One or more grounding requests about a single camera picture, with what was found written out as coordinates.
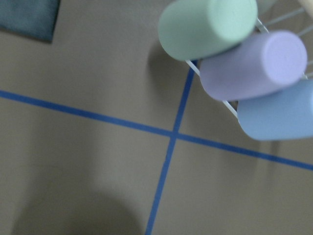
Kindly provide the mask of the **purple pastel cup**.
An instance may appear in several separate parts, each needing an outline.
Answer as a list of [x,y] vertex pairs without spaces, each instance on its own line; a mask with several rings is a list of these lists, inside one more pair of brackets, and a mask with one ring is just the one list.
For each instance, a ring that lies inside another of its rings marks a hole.
[[254,34],[239,46],[204,59],[200,81],[215,100],[255,98],[298,82],[307,61],[306,47],[296,34],[285,30]]

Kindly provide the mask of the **grey folded cloth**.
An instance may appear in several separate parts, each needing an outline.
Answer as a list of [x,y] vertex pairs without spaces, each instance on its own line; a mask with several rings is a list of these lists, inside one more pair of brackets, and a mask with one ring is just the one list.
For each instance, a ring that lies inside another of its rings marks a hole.
[[0,28],[51,42],[59,6],[59,0],[2,0]]

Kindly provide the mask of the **green pastel cup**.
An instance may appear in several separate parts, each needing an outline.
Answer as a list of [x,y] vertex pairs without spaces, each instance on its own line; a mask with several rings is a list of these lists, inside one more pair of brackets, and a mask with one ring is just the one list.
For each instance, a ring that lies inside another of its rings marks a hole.
[[254,0],[176,0],[159,18],[158,38],[176,60],[205,58],[244,41],[257,16]]

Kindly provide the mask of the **blue pastel cup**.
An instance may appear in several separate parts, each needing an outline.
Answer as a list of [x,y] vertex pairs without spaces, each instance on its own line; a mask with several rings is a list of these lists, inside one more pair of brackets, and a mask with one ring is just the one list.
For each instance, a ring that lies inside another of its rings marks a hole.
[[313,136],[313,81],[301,80],[274,94],[239,101],[238,121],[243,131],[259,141]]

